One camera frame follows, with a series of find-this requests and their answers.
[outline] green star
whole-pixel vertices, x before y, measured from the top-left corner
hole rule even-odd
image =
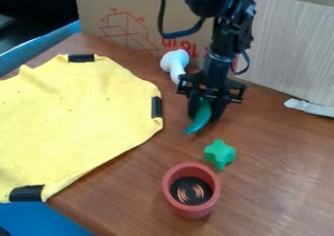
[[[215,139],[204,148],[204,161],[214,164],[217,170],[223,170],[227,163],[235,160],[235,154],[234,147],[225,144],[221,139]]]

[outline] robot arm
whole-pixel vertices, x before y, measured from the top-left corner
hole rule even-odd
[[[248,66],[236,72],[232,63],[238,54],[242,54],[249,64],[245,50],[253,40],[252,24],[255,16],[254,0],[185,0],[199,21],[190,29],[173,33],[164,33],[163,17],[166,0],[161,0],[158,16],[158,30],[164,38],[187,36],[198,31],[206,19],[214,18],[212,43],[203,65],[195,74],[180,75],[178,94],[188,97],[188,116],[195,119],[201,103],[210,103],[211,121],[217,121],[227,105],[242,102],[246,86],[228,78],[230,69],[234,74],[242,74]],[[239,90],[232,94],[230,90]]]

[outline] white toy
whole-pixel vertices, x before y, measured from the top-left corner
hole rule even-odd
[[[185,68],[189,63],[189,55],[185,50],[177,50],[166,53],[161,61],[160,67],[170,73],[172,81],[179,85],[179,75],[186,74]]]

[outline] red pot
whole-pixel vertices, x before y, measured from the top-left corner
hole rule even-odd
[[[204,204],[196,206],[188,206],[175,200],[170,193],[170,187],[174,181],[182,177],[198,177],[204,180],[212,189],[211,198]],[[176,214],[186,218],[200,218],[209,215],[213,210],[221,193],[221,183],[215,173],[207,167],[197,163],[183,163],[166,173],[162,180],[162,191]]]

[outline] wooden tabletop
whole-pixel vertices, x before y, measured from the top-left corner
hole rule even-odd
[[[186,137],[187,99],[175,95],[152,56],[75,35],[28,65],[57,54],[92,53],[160,89],[164,129],[52,197],[50,206],[96,235],[334,235],[332,119],[288,109],[288,96],[251,86],[244,103],[231,104],[218,123]],[[236,161],[217,173],[217,206],[203,219],[175,216],[162,196],[163,175],[176,164],[200,162],[203,147],[215,138],[237,150]]]

